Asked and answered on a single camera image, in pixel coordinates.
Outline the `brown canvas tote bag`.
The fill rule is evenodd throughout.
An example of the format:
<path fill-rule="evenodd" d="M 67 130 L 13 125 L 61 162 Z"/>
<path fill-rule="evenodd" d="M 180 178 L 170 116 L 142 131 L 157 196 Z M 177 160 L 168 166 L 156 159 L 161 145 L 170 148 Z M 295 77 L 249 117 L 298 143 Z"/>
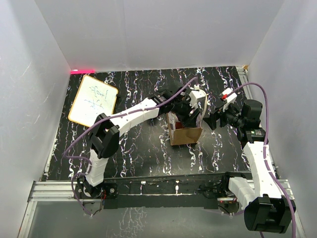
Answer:
<path fill-rule="evenodd" d="M 173 116 L 175 115 L 172 110 L 166 114 L 167 124 L 169 130 L 169 139 L 172 146 L 185 145 L 185 144 L 195 144 L 198 142 L 202 133 L 202 121 L 207 110 L 207 96 L 206 104 L 204 108 L 198 107 L 200 109 L 200 114 L 197 118 L 197 127 L 183 127 L 182 129 L 175 129 Z"/>

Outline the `red cola can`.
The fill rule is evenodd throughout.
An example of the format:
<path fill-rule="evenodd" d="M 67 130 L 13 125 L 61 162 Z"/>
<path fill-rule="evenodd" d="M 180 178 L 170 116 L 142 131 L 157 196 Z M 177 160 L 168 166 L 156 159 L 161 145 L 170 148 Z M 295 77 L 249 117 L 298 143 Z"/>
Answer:
<path fill-rule="evenodd" d="M 174 120 L 174 126 L 175 126 L 175 129 L 182 129 L 183 128 L 183 125 L 182 123 L 178 120 L 177 116 L 173 116 L 173 120 Z"/>

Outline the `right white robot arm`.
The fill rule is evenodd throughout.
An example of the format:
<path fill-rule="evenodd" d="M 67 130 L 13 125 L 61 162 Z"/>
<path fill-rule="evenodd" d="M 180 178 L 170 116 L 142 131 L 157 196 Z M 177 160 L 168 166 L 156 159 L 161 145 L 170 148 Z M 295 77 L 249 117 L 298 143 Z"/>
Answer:
<path fill-rule="evenodd" d="M 246 100 L 242 110 L 223 99 L 220 107 L 204 118 L 212 130 L 230 125 L 237 129 L 237 138 L 250 165 L 253 186 L 242 175 L 227 175 L 221 192 L 235 195 L 244 210 L 246 228 L 250 231 L 283 234 L 295 215 L 296 205 L 277 184 L 269 154 L 264 151 L 266 132 L 261 128 L 263 105 Z"/>

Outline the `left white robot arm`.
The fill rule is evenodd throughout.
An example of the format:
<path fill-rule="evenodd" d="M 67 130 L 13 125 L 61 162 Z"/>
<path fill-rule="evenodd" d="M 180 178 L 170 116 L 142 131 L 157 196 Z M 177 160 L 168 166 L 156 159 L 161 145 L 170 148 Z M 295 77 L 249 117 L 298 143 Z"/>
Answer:
<path fill-rule="evenodd" d="M 198 85 L 193 90 L 178 85 L 152 94 L 135 106 L 114 114 L 111 119 L 105 114 L 97 116 L 96 126 L 89 132 L 91 163 L 87 174 L 77 179 L 79 189 L 91 198 L 101 195 L 107 161 L 119 149 L 121 136 L 131 128 L 168 113 L 183 127 L 196 127 L 205 112 L 205 101 L 206 94 Z"/>

